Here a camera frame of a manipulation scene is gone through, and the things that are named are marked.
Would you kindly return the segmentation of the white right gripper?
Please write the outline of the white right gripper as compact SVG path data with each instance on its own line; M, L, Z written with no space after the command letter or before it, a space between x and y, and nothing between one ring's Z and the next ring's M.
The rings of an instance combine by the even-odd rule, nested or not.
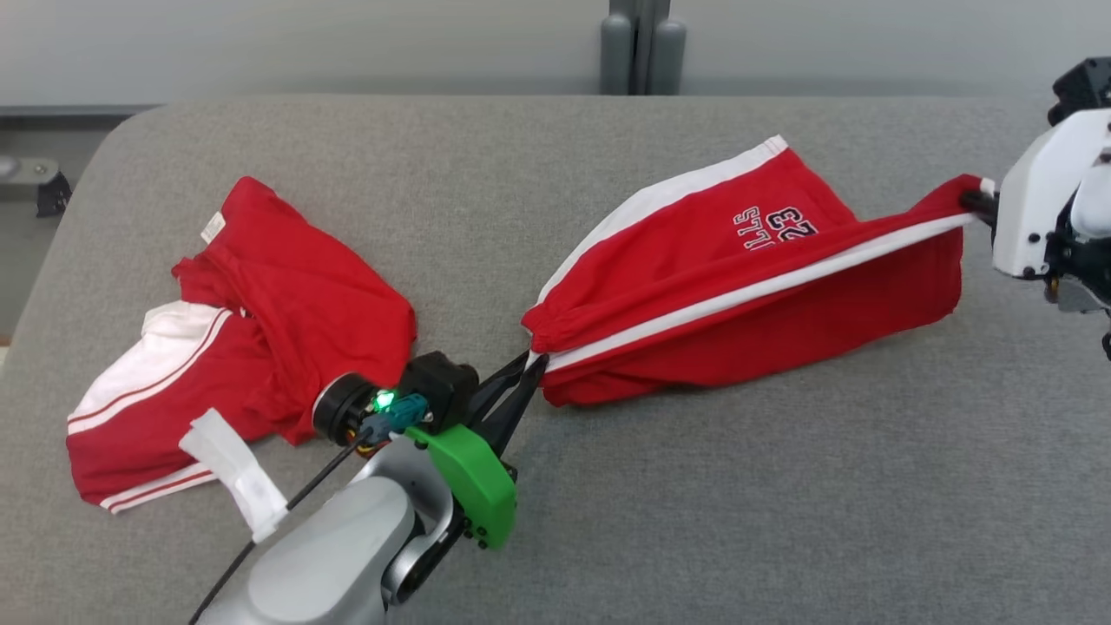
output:
M1020 280L1048 272L1048 236L1065 209L1081 238L1111 238L1111 109L1068 115L1035 138L999 193L969 190L959 202L995 229L995 270Z

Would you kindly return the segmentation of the grey and black floor bracket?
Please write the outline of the grey and black floor bracket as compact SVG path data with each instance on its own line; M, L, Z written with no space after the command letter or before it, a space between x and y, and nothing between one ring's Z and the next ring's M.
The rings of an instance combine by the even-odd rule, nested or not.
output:
M63 216L72 188L56 160L0 154L0 187L36 189L36 216Z

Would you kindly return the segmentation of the grey partition base rail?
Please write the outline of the grey partition base rail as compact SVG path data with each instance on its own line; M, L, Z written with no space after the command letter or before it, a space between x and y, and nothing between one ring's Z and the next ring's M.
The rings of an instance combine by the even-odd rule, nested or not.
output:
M0 118L132 117L161 104L0 104Z

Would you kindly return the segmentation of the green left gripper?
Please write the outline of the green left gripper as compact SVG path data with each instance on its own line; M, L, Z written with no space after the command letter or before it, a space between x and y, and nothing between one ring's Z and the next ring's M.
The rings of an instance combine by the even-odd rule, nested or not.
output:
M472 534L486 543L487 550L503 550L516 530L516 482L500 457L540 386L550 356L544 353L531 364L529 360L528 353L520 353L481 381L468 403L469 429L456 424L437 434L417 427L404 432L414 443L424 445L470 520ZM507 391L512 392L497 404ZM486 438L473 431L484 420Z

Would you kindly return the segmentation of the grey cylinder post foot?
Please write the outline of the grey cylinder post foot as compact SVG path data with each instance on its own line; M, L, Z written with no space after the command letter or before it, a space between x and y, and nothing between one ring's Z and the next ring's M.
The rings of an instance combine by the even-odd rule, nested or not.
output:
M600 24L600 94L628 95L632 56L634 26L624 13L605 16Z
M655 24L649 68L651 95L678 95L687 42L687 26L665 19Z

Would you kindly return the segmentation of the grey partition post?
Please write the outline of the grey partition post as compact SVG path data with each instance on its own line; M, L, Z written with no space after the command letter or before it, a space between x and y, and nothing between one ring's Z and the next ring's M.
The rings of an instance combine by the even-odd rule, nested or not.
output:
M669 17L672 0L608 0L608 14L621 12L634 26L634 56L628 95L649 92L649 68L655 24Z

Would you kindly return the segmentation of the red basketball jersey shirt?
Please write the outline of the red basketball jersey shirt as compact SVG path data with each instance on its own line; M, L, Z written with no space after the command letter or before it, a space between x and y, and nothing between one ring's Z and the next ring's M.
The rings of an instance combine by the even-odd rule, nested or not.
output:
M248 443L303 444L326 385L356 372L394 386L417 337L404 296L254 178L201 236L171 270L180 298L147 311L67 419L76 491L110 513L216 478L179 446L206 411Z

